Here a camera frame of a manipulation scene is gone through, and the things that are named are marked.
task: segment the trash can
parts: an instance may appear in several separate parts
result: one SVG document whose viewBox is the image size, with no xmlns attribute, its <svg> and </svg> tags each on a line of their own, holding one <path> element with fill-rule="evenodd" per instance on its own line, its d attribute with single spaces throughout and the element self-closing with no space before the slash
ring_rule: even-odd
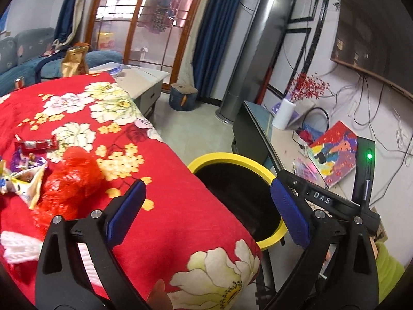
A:
<svg viewBox="0 0 413 310">
<path fill-rule="evenodd" d="M 226 152 L 200 156 L 188 168 L 237 217 L 261 250 L 286 234 L 287 227 L 271 199 L 275 176 L 267 168 Z"/>
<path fill-rule="evenodd" d="M 198 90 L 189 85 L 171 84 L 169 105 L 176 111 L 191 111 L 196 106 Z"/>
</svg>

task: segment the white knitted fabric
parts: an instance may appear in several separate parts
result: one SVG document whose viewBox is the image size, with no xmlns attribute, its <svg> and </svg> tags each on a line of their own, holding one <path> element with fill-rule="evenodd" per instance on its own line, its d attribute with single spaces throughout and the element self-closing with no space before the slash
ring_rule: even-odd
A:
<svg viewBox="0 0 413 310">
<path fill-rule="evenodd" d="M 0 233 L 0 244 L 5 248 L 4 259 L 6 262 L 17 264 L 38 261 L 43 242 L 20 233 L 4 231 Z M 78 246 L 90 282 L 102 287 L 86 244 L 79 243 Z"/>
</svg>

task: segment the red blanket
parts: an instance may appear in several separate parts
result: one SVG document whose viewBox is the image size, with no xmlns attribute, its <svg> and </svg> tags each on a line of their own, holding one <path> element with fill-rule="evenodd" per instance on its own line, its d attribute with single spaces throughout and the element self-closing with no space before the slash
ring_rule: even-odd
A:
<svg viewBox="0 0 413 310">
<path fill-rule="evenodd" d="M 124 242 L 113 250 L 144 298 L 162 278 L 175 309 L 228 309 L 257 273 L 260 251 L 252 237 L 162 142 L 108 74 L 13 92 L 0 98 L 0 119 L 0 153 L 6 161 L 14 152 L 15 134 L 23 140 L 56 135 L 59 150 L 44 155 L 50 171 L 72 145 L 96 157 L 105 179 L 79 207 L 78 217 L 105 208 L 135 179 L 145 182 L 147 200 Z M 18 196 L 0 196 L 0 208 L 0 231 L 41 238 L 32 212 Z M 0 246 L 0 260 L 34 301 L 36 263 L 12 269 L 2 250 Z M 105 295 L 100 287 L 96 292 Z"/>
</svg>

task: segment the yellow rim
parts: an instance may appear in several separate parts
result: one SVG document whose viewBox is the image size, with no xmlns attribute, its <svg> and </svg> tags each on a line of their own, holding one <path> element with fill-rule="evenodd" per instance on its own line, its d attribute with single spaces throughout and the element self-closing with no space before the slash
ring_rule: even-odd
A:
<svg viewBox="0 0 413 310">
<path fill-rule="evenodd" d="M 198 157 L 197 159 L 193 160 L 190 165 L 188 165 L 188 169 L 195 174 L 204 166 L 209 164 L 215 163 L 231 163 L 236 164 L 239 166 L 243 166 L 253 172 L 255 172 L 258 176 L 263 178 L 269 185 L 274 180 L 275 175 L 270 172 L 267 168 L 262 166 L 261 164 L 253 161 L 252 159 L 246 158 L 241 155 L 231 154 L 228 152 L 214 152 L 211 154 L 206 154 Z M 280 241 L 280 239 L 287 233 L 287 227 L 284 224 L 284 221 L 281 219 L 280 224 L 278 225 L 274 234 L 267 239 L 262 241 L 258 241 L 257 244 L 261 248 L 261 250 L 265 250 L 268 247 L 272 246 L 273 244 Z"/>
</svg>

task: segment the television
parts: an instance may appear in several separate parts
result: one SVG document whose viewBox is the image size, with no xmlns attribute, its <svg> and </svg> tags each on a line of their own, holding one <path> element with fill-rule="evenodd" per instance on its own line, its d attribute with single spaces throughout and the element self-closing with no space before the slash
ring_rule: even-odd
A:
<svg viewBox="0 0 413 310">
<path fill-rule="evenodd" d="M 413 100 L 410 0 L 341 0 L 331 60 L 394 86 Z"/>
</svg>

